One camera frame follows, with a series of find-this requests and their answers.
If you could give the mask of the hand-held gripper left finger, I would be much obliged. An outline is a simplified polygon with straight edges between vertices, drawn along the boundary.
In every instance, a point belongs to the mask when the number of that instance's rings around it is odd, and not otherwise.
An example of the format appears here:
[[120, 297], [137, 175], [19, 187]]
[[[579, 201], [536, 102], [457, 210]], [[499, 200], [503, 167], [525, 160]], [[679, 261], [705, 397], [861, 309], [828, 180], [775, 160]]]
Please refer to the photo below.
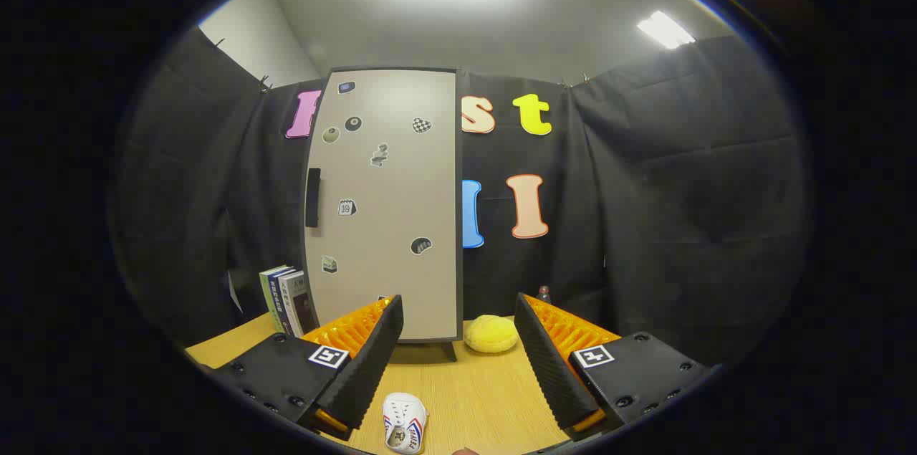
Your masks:
[[347, 441], [373, 402], [403, 329], [394, 294], [301, 337], [273, 333], [203, 372], [272, 415]]

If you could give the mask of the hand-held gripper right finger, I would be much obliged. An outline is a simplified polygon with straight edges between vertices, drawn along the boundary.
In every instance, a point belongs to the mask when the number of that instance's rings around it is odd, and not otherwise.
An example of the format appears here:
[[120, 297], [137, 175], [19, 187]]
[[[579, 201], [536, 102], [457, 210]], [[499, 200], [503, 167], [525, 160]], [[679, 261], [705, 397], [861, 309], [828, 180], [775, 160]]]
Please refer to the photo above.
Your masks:
[[656, 335], [617, 335], [526, 294], [515, 301], [527, 360], [557, 425], [573, 441], [651, 417], [715, 373]]

